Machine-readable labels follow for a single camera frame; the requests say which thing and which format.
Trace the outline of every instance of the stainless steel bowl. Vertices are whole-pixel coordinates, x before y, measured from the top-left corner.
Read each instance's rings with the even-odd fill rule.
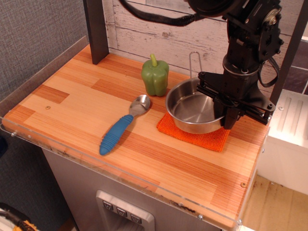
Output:
[[[185,80],[172,88],[166,97],[166,109],[175,125],[186,132],[203,134],[221,128],[215,118],[213,99],[198,92],[198,78]]]

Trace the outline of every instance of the wire handle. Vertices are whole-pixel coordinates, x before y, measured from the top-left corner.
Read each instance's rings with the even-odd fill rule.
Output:
[[[199,65],[200,65],[200,71],[202,71],[200,53],[197,52],[197,51],[192,51],[192,52],[189,54],[189,69],[190,69],[191,78],[193,77],[193,75],[192,75],[192,54],[194,54],[194,53],[197,53],[197,54],[198,54],[198,57],[199,57]]]

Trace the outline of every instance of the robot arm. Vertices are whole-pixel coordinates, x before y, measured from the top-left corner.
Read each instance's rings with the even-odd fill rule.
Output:
[[[275,105],[260,92],[257,83],[270,87],[279,76],[279,67],[273,59],[283,44],[278,28],[279,0],[187,0],[196,14],[177,19],[143,13],[125,0],[120,2],[138,18],[173,26],[185,26],[207,17],[222,16],[227,20],[229,47],[223,59],[224,73],[200,72],[197,90],[213,98],[215,113],[225,116],[222,120],[225,129],[231,129],[244,115],[268,123]],[[277,73],[266,84],[261,79],[265,61]]]

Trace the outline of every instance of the pepper stem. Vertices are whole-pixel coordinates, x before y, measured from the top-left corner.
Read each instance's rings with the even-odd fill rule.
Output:
[[[152,66],[157,66],[157,61],[156,61],[154,54],[150,54],[150,57],[151,57],[151,60],[152,60]]]

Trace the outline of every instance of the orange mat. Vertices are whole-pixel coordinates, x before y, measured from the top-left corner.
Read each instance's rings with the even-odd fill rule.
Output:
[[[181,141],[192,143],[209,150],[221,152],[223,146],[227,140],[230,130],[220,128],[217,131],[213,131],[206,134],[192,134],[179,129],[173,122],[169,113],[166,113],[164,117],[158,122],[158,130],[164,134],[177,138]]]

